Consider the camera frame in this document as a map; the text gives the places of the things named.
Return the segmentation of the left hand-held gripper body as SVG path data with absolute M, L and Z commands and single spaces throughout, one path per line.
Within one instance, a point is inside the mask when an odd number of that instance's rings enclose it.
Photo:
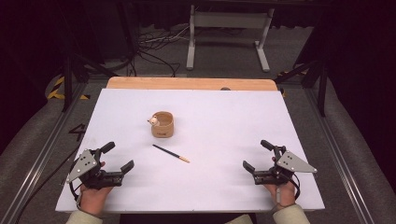
M 124 178 L 123 172 L 106 172 L 102 169 L 100 158 L 109 149 L 98 148 L 96 150 L 85 149 L 74 161 L 71 171 L 66 178 L 66 183 L 72 187 L 73 181 L 80 182 L 89 189 L 102 189 L 107 187 L 119 187 Z

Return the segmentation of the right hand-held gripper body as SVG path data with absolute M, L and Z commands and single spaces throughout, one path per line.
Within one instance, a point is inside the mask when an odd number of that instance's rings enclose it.
M 255 170 L 252 176 L 256 185 L 271 184 L 279 186 L 291 182 L 295 172 L 314 174 L 318 171 L 285 147 L 275 146 L 272 151 L 275 154 L 274 166 L 268 171 Z

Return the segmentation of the black pen with wooden tip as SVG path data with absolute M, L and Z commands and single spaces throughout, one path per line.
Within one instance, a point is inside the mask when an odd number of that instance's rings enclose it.
M 166 148 L 157 146 L 157 145 L 155 145 L 155 144 L 153 144 L 153 146 L 156 147 L 156 148 L 158 148 L 159 150 L 161 150 L 161 151 L 163 151 L 163 152 L 169 154 L 169 155 L 172 155 L 173 157 L 176 157 L 176 158 L 178 158 L 178 159 L 180 159 L 180 160 L 182 160 L 182 161 L 184 161 L 184 162 L 190 163 L 190 161 L 189 161 L 188 159 L 186 159 L 186 158 L 184 158 L 184 157 L 182 157 L 182 156 L 176 154 L 175 152 L 172 152 L 172 151 L 170 151 L 170 150 L 167 150 Z

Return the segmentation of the wooden cup with bear figure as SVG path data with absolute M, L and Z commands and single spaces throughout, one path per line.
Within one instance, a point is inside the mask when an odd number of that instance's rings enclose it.
M 148 120 L 151 133 L 157 138 L 169 138 L 174 134 L 174 117 L 170 112 L 159 111 Z

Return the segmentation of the person's right hand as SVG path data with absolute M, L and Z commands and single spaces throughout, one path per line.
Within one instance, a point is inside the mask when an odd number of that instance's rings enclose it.
M 295 205 L 295 187 L 291 182 L 279 186 L 266 184 L 264 187 L 271 194 L 275 212 Z

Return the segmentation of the person's left hand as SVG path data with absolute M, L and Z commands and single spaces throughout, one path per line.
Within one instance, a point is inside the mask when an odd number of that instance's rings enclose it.
M 112 187 L 90 189 L 85 185 L 81 185 L 79 209 L 90 215 L 99 217 L 103 213 L 107 196 L 112 190 Z

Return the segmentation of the black tape floor mark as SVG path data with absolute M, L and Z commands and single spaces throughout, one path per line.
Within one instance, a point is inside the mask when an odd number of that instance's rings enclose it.
M 69 131 L 69 133 L 74 134 L 77 137 L 76 139 L 77 142 L 79 142 L 82 139 L 85 132 L 86 132 L 86 125 L 84 123 L 80 123 L 78 126 L 72 128 Z

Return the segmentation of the white table mat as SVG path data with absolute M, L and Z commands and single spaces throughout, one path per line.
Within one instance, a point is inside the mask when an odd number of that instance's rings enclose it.
M 159 111 L 174 117 L 174 134 L 157 138 L 148 120 Z M 261 140 L 305 156 L 279 91 L 101 91 L 82 149 L 114 142 L 102 159 L 117 171 L 134 168 L 106 200 L 119 214 L 264 212 L 270 194 L 243 167 L 272 167 Z M 188 159 L 184 162 L 153 144 Z

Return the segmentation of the yellow black floor tape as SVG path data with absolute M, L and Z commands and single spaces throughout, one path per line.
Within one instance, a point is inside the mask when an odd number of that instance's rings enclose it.
M 59 89 L 63 84 L 64 84 L 64 76 L 59 76 L 54 86 L 52 87 L 51 91 L 49 92 L 47 98 L 64 100 L 65 95 L 63 93 L 59 93 Z

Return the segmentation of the black tripod stand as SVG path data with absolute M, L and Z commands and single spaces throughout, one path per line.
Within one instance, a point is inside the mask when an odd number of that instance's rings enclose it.
M 108 77 L 115 77 L 116 74 L 104 68 L 93 59 L 92 43 L 88 41 L 87 33 L 91 28 L 84 28 L 88 16 L 84 12 L 82 0 L 54 0 L 55 6 L 59 10 L 59 37 L 62 42 L 61 49 L 64 56 L 64 109 L 66 112 L 74 102 L 73 77 L 79 83 L 87 83 L 89 75 L 85 65 L 89 65 L 94 70 Z
M 317 107 L 319 114 L 324 117 L 325 116 L 325 95 L 327 89 L 327 78 L 328 72 L 324 62 L 321 61 L 313 61 L 310 63 L 304 63 L 298 65 L 296 68 L 292 69 L 289 72 L 281 72 L 280 76 L 277 76 L 274 79 L 276 84 L 280 84 L 291 77 L 295 77 L 298 74 L 306 71 L 304 78 L 301 81 L 301 85 L 304 88 L 311 89 L 316 82 L 318 82 L 318 98 L 317 98 Z

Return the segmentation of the wooden board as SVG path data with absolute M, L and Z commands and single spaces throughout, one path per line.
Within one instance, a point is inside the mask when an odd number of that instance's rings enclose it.
M 108 89 L 276 91 L 272 79 L 193 77 L 112 77 Z

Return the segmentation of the white metal stand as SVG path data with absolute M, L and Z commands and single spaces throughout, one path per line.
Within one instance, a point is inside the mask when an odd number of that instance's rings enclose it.
M 243 28 L 243 29 L 261 29 L 262 37 L 254 42 L 262 71 L 267 73 L 270 66 L 264 52 L 264 43 L 268 35 L 270 25 L 275 10 L 270 8 L 265 13 L 234 13 L 234 12 L 202 12 L 197 11 L 194 5 L 191 5 L 190 11 L 190 39 L 186 61 L 186 68 L 194 68 L 195 56 L 195 28 Z

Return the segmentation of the aluminium floor rail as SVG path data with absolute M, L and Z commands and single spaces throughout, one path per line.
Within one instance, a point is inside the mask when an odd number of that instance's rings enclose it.
M 318 110 L 318 100 L 315 93 L 311 89 L 304 89 L 306 98 L 314 111 L 319 126 L 324 132 L 328 145 L 330 146 L 330 154 L 335 164 L 338 174 L 341 177 L 343 185 L 346 189 L 349 200 L 351 201 L 354 210 L 359 218 L 361 224 L 375 224 L 374 219 L 369 211 L 354 176 L 350 172 L 347 162 L 338 146 L 332 130 L 327 122 L 326 118 L 323 117 Z
M 0 224 L 16 223 L 85 88 L 86 83 L 74 86 L 73 99 L 64 112 L 64 101 L 50 100 L 28 120 L 0 156 Z

